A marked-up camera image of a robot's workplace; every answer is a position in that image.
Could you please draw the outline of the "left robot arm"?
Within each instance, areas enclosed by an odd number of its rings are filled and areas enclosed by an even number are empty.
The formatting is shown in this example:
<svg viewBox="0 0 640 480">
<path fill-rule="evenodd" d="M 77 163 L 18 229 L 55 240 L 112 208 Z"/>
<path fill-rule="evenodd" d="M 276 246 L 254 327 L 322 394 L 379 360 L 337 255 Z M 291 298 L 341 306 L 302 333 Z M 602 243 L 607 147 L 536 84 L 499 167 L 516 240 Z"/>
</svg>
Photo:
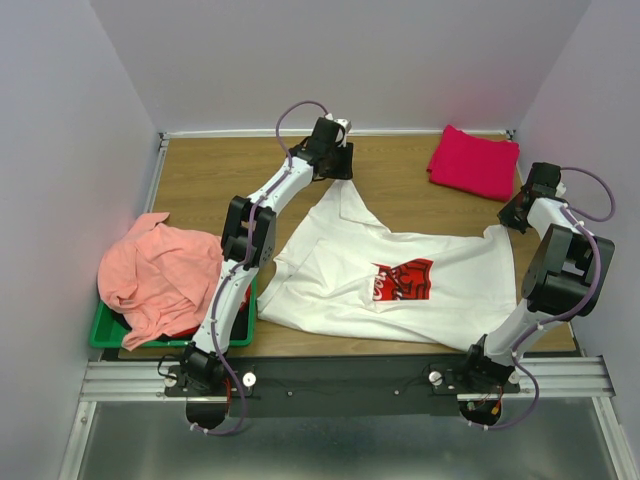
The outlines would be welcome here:
<svg viewBox="0 0 640 480">
<path fill-rule="evenodd" d="M 197 393 L 214 393 L 230 376 L 224 361 L 233 324 L 247 289 L 273 256 L 279 213 L 316 180 L 353 177 L 350 130 L 347 119 L 330 114 L 319 117 L 311 135 L 285 150 L 283 164 L 260 189 L 231 200 L 221 237 L 223 262 L 216 291 L 180 359 L 181 374 Z"/>
</svg>

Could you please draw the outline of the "aluminium front frame rail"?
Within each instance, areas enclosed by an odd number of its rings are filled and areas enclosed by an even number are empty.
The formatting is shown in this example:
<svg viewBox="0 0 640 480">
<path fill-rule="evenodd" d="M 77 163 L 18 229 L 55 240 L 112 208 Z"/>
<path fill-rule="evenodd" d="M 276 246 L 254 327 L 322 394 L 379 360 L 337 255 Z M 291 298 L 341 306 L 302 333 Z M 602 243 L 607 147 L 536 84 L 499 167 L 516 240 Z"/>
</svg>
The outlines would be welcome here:
<svg viewBox="0 0 640 480">
<path fill-rule="evenodd" d="M 169 396 L 150 362 L 89 362 L 80 390 L 84 402 L 226 402 L 225 396 Z"/>
</svg>

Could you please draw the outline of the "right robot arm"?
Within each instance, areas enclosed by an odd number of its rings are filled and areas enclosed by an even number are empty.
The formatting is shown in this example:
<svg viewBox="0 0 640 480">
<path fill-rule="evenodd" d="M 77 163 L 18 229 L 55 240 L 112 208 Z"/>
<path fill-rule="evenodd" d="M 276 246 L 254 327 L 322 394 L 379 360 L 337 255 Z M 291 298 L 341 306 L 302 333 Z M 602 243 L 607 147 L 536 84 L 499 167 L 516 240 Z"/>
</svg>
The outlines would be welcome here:
<svg viewBox="0 0 640 480">
<path fill-rule="evenodd" d="M 542 336 L 597 304 L 615 244 L 588 230 L 562 198 L 566 170 L 534 163 L 519 193 L 498 214 L 503 226 L 521 233 L 534 229 L 540 244 L 524 276 L 521 301 L 470 347 L 460 367 L 461 382 L 471 391 L 505 385 L 516 361 Z"/>
</svg>

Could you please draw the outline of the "aluminium table edge rail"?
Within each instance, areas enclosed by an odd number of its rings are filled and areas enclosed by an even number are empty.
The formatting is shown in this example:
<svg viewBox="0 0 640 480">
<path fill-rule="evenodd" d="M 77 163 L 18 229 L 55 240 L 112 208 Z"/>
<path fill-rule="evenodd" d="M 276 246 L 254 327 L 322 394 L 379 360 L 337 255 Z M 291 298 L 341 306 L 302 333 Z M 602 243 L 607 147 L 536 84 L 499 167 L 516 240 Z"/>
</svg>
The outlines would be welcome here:
<svg viewBox="0 0 640 480">
<path fill-rule="evenodd" d="M 142 210 L 143 213 L 150 213 L 153 210 L 169 143 L 170 135 L 167 132 L 160 132 L 158 151 L 152 164 L 153 168 L 151 171 L 151 177 L 149 180 L 148 189 L 144 196 L 145 202 Z"/>
</svg>

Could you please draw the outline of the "white printed t-shirt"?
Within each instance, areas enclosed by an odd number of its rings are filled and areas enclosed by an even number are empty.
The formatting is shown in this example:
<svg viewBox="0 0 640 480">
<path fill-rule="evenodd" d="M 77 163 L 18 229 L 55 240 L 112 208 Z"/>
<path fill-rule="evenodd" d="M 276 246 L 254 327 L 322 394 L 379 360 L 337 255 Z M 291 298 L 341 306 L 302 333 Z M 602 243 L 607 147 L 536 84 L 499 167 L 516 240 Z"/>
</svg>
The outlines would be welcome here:
<svg viewBox="0 0 640 480">
<path fill-rule="evenodd" d="M 355 185 L 336 181 L 274 259 L 261 319 L 309 333 L 465 351 L 516 307 L 507 230 L 394 233 Z"/>
</svg>

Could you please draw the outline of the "salmon pink t-shirt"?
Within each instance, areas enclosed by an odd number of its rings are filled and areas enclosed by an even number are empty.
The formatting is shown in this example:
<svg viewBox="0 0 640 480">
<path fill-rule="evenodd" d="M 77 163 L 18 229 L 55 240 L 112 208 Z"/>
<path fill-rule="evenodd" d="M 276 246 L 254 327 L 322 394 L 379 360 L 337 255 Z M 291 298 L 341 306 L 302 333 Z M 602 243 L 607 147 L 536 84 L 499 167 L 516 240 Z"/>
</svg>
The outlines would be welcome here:
<svg viewBox="0 0 640 480">
<path fill-rule="evenodd" d="M 220 279 L 220 238 L 169 226 L 169 217 L 168 212 L 138 217 L 99 265 L 100 298 L 129 325 L 121 343 L 129 351 L 197 329 Z"/>
</svg>

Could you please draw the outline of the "folded magenta t-shirt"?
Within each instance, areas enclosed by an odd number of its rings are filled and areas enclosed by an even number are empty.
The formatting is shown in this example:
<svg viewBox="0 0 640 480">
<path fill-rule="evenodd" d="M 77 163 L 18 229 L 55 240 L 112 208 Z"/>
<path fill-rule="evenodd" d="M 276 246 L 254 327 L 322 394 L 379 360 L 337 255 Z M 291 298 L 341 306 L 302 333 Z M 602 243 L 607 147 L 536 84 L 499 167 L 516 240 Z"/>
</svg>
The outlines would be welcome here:
<svg viewBox="0 0 640 480">
<path fill-rule="evenodd" d="M 447 125 L 426 171 L 436 185 L 506 202 L 513 193 L 519 154 L 518 143 L 475 137 Z"/>
</svg>

